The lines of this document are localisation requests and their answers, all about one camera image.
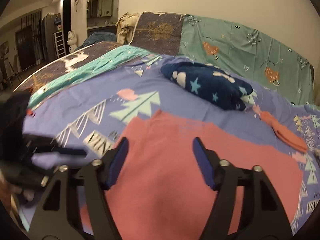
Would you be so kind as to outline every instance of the purple bedsheet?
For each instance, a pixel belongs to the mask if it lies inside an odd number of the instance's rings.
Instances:
[[[100,152],[93,151],[94,147],[87,143],[88,136],[101,136],[112,144],[116,140],[115,134],[120,135],[131,118],[138,115],[147,119],[159,108],[181,117],[212,122],[241,139],[270,145],[295,157],[296,151],[280,141],[272,129],[259,120],[251,107],[244,112],[223,111],[186,92],[161,74],[160,67],[172,56],[161,55],[153,62],[149,61],[150,58],[151,56],[137,59],[66,88],[37,108],[34,118],[26,118],[24,132],[57,136],[62,145],[84,147],[88,155],[85,159],[58,154],[35,155],[34,163],[45,168],[58,164],[87,164],[100,157]],[[176,60],[188,59],[177,57]],[[320,147],[319,112],[309,105],[292,106],[276,92],[261,87],[256,82],[246,81],[254,88],[250,102],[259,105],[262,111],[270,112],[281,124],[304,138],[308,145],[305,161],[299,162],[304,176],[297,213],[292,221],[292,231],[295,233],[307,220],[320,198],[320,168],[313,153],[315,148]],[[126,100],[117,94],[123,89],[134,90],[134,94],[144,100],[136,106],[123,107]],[[30,224],[35,206],[22,207],[21,211]]]

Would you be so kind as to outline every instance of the folded beige blanket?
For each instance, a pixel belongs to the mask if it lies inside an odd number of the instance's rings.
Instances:
[[[125,13],[116,23],[117,42],[120,44],[129,44],[133,38],[133,30],[137,23],[139,13]]]

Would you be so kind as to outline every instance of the kitchen counter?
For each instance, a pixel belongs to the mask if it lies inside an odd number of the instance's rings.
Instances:
[[[96,29],[96,28],[110,27],[110,26],[115,26],[115,25],[114,24],[107,24],[107,25],[91,26],[91,27],[87,27],[87,30],[92,30],[92,29]]]
[[[107,24],[107,25],[98,25],[87,27],[88,36],[94,34],[95,32],[109,32],[109,33],[117,33],[117,28],[114,24]]]

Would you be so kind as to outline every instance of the orange sock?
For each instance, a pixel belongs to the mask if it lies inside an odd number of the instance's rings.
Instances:
[[[291,132],[287,127],[280,124],[272,114],[267,111],[260,111],[260,119],[263,120],[266,124],[270,125],[273,128],[276,136],[278,136],[278,138],[284,143],[299,152],[307,152],[308,148],[305,141]]]

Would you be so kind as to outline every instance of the doorway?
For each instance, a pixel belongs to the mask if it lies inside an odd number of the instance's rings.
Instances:
[[[63,0],[62,26],[66,52],[69,54],[68,32],[71,31],[71,0]]]
[[[28,67],[35,65],[36,57],[31,25],[16,32],[16,45],[21,70],[23,71]]]

